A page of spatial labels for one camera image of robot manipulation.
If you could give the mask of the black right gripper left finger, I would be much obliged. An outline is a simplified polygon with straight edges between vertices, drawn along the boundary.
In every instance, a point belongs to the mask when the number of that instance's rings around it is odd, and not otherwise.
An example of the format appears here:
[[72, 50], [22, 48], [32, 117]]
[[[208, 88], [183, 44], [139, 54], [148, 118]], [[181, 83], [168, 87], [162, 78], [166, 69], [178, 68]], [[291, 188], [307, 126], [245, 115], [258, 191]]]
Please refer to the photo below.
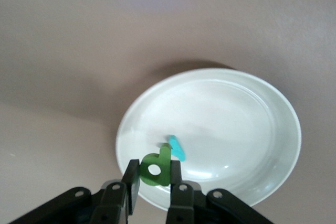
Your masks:
[[140, 162], [132, 159], [121, 180], [110, 180], [95, 194], [72, 188], [10, 224], [128, 224], [140, 186]]

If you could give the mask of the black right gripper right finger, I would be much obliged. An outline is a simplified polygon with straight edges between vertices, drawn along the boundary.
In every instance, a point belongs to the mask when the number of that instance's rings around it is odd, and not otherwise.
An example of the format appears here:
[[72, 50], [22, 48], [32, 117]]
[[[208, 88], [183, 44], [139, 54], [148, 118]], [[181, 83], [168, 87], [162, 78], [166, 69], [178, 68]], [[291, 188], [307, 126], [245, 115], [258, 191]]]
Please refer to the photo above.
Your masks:
[[273, 224], [229, 191], [204, 195], [200, 185], [182, 179], [181, 163], [171, 161], [171, 200], [166, 224]]

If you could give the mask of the dark green foam letter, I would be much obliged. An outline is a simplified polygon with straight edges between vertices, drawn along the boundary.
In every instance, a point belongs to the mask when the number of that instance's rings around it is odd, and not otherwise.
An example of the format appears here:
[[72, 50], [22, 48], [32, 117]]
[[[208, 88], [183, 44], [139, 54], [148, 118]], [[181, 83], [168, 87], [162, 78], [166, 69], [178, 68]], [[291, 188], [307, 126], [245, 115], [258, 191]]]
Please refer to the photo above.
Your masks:
[[[149, 171], [149, 167], [155, 165], [160, 169], [157, 175]], [[150, 186], [168, 186], [171, 173], [171, 146], [168, 143], [161, 145], [159, 153], [150, 153], [142, 158], [140, 164], [140, 177]]]

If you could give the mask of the teal letter y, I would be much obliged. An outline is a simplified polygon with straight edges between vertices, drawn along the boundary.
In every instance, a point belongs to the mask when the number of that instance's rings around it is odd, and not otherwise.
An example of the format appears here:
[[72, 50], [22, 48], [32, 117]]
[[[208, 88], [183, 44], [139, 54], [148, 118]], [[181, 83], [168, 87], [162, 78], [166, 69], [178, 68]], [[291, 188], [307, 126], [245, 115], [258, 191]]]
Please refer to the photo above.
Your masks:
[[171, 146], [171, 154], [177, 157], [181, 162], [184, 162], [186, 160], [186, 155], [178, 141], [178, 138], [175, 135], [169, 135], [168, 143]]

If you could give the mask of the beige round plate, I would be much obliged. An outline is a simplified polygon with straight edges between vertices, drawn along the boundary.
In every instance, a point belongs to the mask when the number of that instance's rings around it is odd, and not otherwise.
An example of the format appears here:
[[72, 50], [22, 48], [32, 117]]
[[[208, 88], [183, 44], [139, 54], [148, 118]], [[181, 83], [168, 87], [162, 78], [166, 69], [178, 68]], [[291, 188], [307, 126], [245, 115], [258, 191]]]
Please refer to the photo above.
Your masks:
[[132, 159], [158, 153], [175, 136], [182, 178], [207, 193], [223, 188], [250, 206], [274, 193], [299, 157], [301, 128], [286, 97], [237, 70], [183, 72], [146, 90], [117, 132], [122, 172]]

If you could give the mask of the brown table cover sheet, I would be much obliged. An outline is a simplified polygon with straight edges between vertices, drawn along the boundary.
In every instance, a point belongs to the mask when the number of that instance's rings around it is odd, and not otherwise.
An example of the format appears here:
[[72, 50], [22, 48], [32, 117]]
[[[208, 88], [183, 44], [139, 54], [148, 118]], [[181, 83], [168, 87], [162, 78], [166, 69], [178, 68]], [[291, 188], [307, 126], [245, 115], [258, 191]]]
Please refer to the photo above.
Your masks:
[[120, 179], [127, 108], [199, 68], [258, 76], [299, 117], [296, 167], [256, 209], [336, 224], [336, 0], [0, 0], [0, 224]]

